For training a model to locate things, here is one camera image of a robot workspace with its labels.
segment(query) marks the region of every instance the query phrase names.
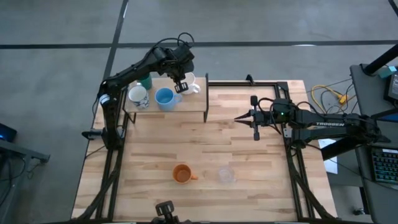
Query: black strip on floor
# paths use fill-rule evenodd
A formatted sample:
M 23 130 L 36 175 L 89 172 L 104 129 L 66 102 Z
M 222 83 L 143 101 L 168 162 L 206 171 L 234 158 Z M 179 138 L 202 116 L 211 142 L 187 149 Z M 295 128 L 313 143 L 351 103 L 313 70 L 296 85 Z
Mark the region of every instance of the black strip on floor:
M 396 15 L 398 16 L 398 7 L 397 4 L 394 0 L 388 0 L 388 2 L 390 3 L 392 9 L 394 10 L 394 12 L 396 13 Z
M 3 44 L 0 49 L 104 49 L 112 44 Z
M 155 43 L 120 43 L 118 48 L 149 48 Z M 281 47 L 281 46 L 346 46 L 346 45 L 394 45 L 398 40 L 332 40 L 332 41 L 258 41 L 258 42 L 195 42 L 194 47 Z M 175 42 L 161 43 L 161 47 L 176 47 Z
M 111 50 L 109 51 L 108 61 L 106 62 L 103 80 L 105 78 L 108 78 L 111 75 L 114 56 L 116 55 L 116 50 L 118 48 L 120 33 L 122 32 L 124 16 L 126 15 L 128 4 L 129 4 L 129 0 L 123 0 L 122 7 L 120 8 L 118 24 L 116 26 L 116 30 L 114 31 L 114 35 L 113 35 L 112 47 L 111 47 Z

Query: mug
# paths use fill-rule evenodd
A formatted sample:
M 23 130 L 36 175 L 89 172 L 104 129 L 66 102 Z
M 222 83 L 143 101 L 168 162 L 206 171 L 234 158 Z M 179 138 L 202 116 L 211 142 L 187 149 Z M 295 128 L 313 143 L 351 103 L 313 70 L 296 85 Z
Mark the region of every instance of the mug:
M 192 174 L 191 168 L 185 164 L 174 167 L 173 179 L 179 184 L 186 184 L 190 180 L 197 180 L 198 177 Z
M 195 84 L 196 77 L 192 72 L 188 72 L 185 74 L 185 79 L 181 80 L 181 82 L 186 82 L 188 84 L 188 90 L 183 91 L 181 94 L 188 95 L 191 93 L 199 93 L 200 86 Z
M 145 89 L 147 90 L 150 90 L 152 88 L 152 77 L 150 76 L 149 73 L 139 78 L 137 82 L 141 83 L 141 85 L 145 87 Z
M 136 86 L 129 90 L 129 99 L 139 109 L 145 109 L 149 106 L 148 91 L 141 85 L 141 83 L 137 83 Z
M 182 95 L 175 94 L 170 88 L 160 88 L 155 93 L 155 101 L 162 111 L 172 111 L 182 101 Z

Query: green mug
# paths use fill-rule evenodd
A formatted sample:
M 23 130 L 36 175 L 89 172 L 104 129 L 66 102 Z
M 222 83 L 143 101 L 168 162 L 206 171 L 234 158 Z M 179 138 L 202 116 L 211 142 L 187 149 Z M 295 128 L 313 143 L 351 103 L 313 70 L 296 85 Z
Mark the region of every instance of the green mug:
M 145 87 L 146 90 L 150 90 L 152 88 L 152 77 L 149 73 L 139 78 L 137 82 L 141 83 L 141 85 Z

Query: clear plastic cup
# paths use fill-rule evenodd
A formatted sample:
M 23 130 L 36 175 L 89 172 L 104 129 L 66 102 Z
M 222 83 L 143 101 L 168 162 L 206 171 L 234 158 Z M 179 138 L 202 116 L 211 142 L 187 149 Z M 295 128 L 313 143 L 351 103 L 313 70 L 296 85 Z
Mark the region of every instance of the clear plastic cup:
M 235 182 L 235 172 L 230 166 L 220 167 L 218 170 L 218 175 L 222 183 L 232 183 Z

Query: gray floor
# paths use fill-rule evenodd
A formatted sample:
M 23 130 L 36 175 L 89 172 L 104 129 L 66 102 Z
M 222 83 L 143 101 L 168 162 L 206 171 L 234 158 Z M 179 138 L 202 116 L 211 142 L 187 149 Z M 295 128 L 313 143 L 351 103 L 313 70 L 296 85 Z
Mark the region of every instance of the gray floor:
M 121 4 L 0 1 L 0 45 L 111 43 Z M 156 42 L 182 31 L 197 42 L 396 40 L 397 22 L 387 0 L 131 0 L 120 42 Z M 197 47 L 193 53 L 198 76 L 242 80 L 250 73 L 257 80 L 304 80 L 309 90 L 349 78 L 350 65 L 370 62 L 389 47 Z M 118 49 L 111 73 L 146 50 Z M 109 49 L 0 50 L 0 122 L 18 130 L 16 143 L 51 154 L 24 181 L 14 223 L 69 219 L 87 146 L 80 133 L 92 124 L 91 105 L 108 55 Z M 334 87 L 344 92 L 349 84 Z M 327 106 L 335 103 L 325 95 Z M 332 192 L 339 217 L 370 221 L 351 214 L 361 206 L 358 189 L 332 186 Z

